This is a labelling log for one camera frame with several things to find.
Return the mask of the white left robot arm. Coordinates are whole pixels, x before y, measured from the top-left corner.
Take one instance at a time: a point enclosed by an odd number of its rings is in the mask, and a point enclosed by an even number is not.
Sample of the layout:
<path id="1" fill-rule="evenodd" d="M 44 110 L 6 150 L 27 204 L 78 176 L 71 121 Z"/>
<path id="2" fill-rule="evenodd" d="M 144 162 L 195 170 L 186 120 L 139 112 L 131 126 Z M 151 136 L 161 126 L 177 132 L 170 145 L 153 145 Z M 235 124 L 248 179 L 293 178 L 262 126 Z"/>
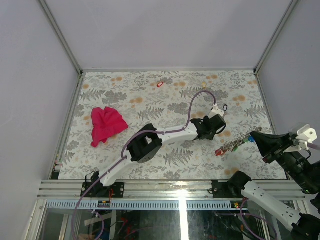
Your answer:
<path id="1" fill-rule="evenodd" d="M 100 174 L 96 171 L 82 184 L 84 198 L 123 198 L 125 184 L 116 180 L 130 167 L 152 160 L 164 144 L 194 140 L 213 140 L 223 132 L 226 122 L 220 114 L 203 119 L 195 118 L 187 126 L 157 129 L 153 124 L 145 125 L 124 146 L 120 158 Z"/>

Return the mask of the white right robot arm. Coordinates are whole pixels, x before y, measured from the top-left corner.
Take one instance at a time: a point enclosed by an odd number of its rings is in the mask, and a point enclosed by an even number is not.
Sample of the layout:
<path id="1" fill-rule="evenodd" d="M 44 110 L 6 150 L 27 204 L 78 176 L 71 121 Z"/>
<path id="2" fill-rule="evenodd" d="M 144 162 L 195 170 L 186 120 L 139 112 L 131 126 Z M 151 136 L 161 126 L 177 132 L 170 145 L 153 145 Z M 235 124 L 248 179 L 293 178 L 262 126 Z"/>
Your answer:
<path id="1" fill-rule="evenodd" d="M 274 135 L 253 131 L 254 139 L 262 160 L 271 164 L 277 162 L 295 182 L 279 187 L 272 184 L 270 189 L 257 183 L 242 171 L 237 171 L 227 182 L 228 192 L 233 197 L 244 197 L 253 201 L 270 215 L 275 217 L 289 232 L 294 240 L 318 240 L 320 238 L 320 219 L 310 213 L 303 213 L 284 203 L 300 197 L 297 188 L 304 195 L 314 195 L 311 203 L 320 207 L 320 163 L 311 164 L 300 151 L 315 149 L 313 142 L 318 138 L 316 130 L 310 125 L 299 127 L 287 134 Z"/>

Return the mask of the large metal keyring with keys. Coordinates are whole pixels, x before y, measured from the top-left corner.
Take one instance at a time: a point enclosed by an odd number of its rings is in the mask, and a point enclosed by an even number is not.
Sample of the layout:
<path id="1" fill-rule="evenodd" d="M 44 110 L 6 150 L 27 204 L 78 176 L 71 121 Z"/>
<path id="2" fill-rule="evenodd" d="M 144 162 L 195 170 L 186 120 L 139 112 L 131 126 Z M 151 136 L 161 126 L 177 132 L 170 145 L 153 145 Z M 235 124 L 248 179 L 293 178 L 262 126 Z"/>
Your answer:
<path id="1" fill-rule="evenodd" d="M 222 157 L 227 152 L 236 152 L 238 148 L 246 143 L 254 143 L 255 140 L 252 137 L 252 132 L 258 132 L 260 133 L 262 131 L 262 127 L 251 127 L 249 132 L 247 133 L 239 133 L 237 135 L 237 138 L 232 141 L 227 141 L 224 145 L 222 145 L 220 148 L 218 148 L 214 155 L 216 157 Z"/>

